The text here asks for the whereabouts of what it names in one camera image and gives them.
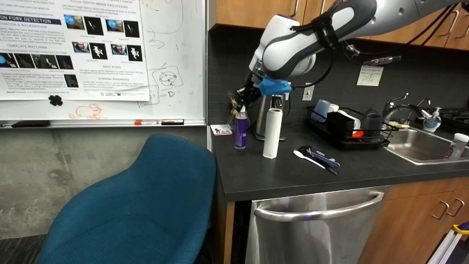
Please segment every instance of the white spoon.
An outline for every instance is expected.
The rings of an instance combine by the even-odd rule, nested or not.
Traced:
[[[325,167],[324,167],[324,166],[322,166],[321,164],[319,164],[319,163],[317,163],[317,162],[313,161],[312,159],[310,159],[310,158],[306,157],[305,155],[303,155],[303,153],[299,152],[299,151],[298,151],[298,150],[296,150],[296,149],[294,149],[294,150],[293,150],[293,154],[295,154],[297,157],[299,157],[299,158],[301,158],[301,159],[308,160],[308,161],[310,161],[310,162],[312,162],[312,163],[316,164],[317,166],[319,166],[319,167],[321,167],[321,168],[325,169]]]

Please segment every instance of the small card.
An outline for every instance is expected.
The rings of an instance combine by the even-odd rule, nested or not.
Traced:
[[[210,125],[210,128],[215,136],[233,134],[227,124],[212,124]]]
[[[382,74],[383,67],[362,65],[356,85],[378,86]]]

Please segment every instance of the dishwasher handle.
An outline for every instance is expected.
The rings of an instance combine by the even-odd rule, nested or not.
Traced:
[[[263,209],[262,207],[254,210],[254,215],[257,217],[262,217],[267,220],[277,221],[277,222],[296,222],[296,221],[313,221],[313,220],[322,220],[322,219],[331,219],[342,216],[348,216],[358,212],[367,210],[368,208],[380,203],[384,198],[384,193],[378,192],[375,198],[372,200],[355,204],[352,206],[347,206],[339,209],[332,210],[323,210],[323,211],[311,211],[311,212],[301,212],[301,213],[291,213],[291,212],[276,212]]]

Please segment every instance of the blue chair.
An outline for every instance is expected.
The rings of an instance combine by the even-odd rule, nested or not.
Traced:
[[[152,135],[125,171],[73,197],[38,264],[191,264],[209,224],[216,165],[206,148]]]

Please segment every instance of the orange drawing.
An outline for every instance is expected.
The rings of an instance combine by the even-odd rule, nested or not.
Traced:
[[[99,108],[97,104],[90,104],[90,106],[79,106],[78,108],[76,108],[75,111],[76,116],[73,114],[69,114],[68,117],[70,119],[78,119],[82,117],[86,117],[86,119],[95,120],[104,119],[104,117],[100,115],[101,110],[102,109]]]

